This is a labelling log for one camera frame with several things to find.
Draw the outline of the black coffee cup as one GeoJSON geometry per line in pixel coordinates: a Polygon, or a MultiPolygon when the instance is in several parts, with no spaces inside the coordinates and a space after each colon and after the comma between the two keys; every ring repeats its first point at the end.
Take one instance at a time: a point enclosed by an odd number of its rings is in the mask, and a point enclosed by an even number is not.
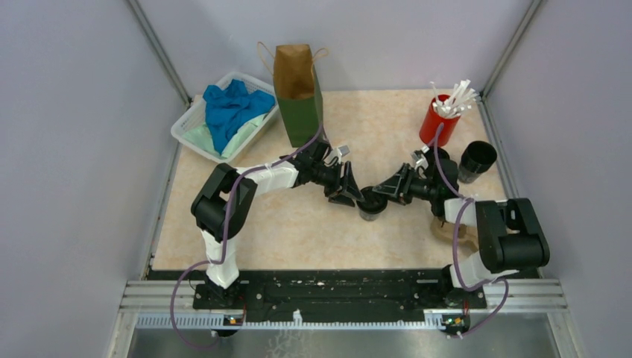
{"type": "Polygon", "coordinates": [[[357,203],[358,213],[362,219],[372,222],[378,219],[387,208],[387,201],[363,201],[357,203]]]}
{"type": "Polygon", "coordinates": [[[458,165],[458,180],[462,183],[473,183],[487,172],[498,157],[496,149],[488,142],[471,142],[461,155],[458,165]]]}

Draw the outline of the black coffee cup lid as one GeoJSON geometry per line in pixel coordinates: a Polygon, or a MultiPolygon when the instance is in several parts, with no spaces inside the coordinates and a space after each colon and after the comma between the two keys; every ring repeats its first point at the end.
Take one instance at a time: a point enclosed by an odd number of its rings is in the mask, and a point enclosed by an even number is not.
{"type": "Polygon", "coordinates": [[[364,201],[387,201],[388,199],[383,194],[373,192],[373,186],[366,186],[361,190],[364,201]]]}

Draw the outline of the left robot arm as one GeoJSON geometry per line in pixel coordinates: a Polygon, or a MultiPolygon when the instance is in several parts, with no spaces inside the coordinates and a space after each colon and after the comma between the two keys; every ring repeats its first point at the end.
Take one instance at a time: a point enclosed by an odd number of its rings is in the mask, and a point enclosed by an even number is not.
{"type": "Polygon", "coordinates": [[[193,200],[191,214],[206,248],[206,276],[214,284],[210,297],[219,307],[230,308],[238,301],[236,240],[256,197],[314,183],[323,187],[331,203],[354,207],[364,201],[351,163],[342,160],[348,152],[346,146],[333,148],[316,139],[274,162],[215,167],[193,200]]]}

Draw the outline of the stack of black lids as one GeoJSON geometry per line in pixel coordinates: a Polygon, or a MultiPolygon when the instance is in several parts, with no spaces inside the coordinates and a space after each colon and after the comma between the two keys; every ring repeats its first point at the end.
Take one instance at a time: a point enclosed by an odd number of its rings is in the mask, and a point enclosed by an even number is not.
{"type": "Polygon", "coordinates": [[[436,162],[439,162],[440,166],[443,170],[449,167],[450,156],[449,154],[443,150],[442,148],[435,148],[434,146],[429,147],[428,153],[428,162],[429,169],[436,169],[436,162]]]}

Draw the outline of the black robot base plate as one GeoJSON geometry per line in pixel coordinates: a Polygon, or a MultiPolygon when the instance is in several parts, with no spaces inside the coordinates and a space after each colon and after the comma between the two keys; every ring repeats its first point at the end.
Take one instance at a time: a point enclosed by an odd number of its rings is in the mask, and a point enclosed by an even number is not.
{"type": "Polygon", "coordinates": [[[238,310],[248,323],[290,321],[295,311],[308,323],[423,321],[425,310],[487,306],[482,289],[452,287],[443,269],[244,270],[222,289],[196,285],[197,310],[238,310]]]}

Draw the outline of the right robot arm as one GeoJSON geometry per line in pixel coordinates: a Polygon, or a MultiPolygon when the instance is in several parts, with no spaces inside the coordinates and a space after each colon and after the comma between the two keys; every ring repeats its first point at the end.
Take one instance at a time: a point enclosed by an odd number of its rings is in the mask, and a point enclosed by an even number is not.
{"type": "Polygon", "coordinates": [[[447,280],[437,287],[442,305],[457,307],[467,291],[549,263],[549,245],[529,199],[476,201],[458,191],[458,165],[444,150],[424,147],[413,158],[414,164],[402,164],[372,190],[401,205],[415,198],[427,201],[436,218],[452,224],[452,264],[444,269],[447,280]],[[476,229],[478,250],[460,260],[458,231],[463,225],[476,229]]]}

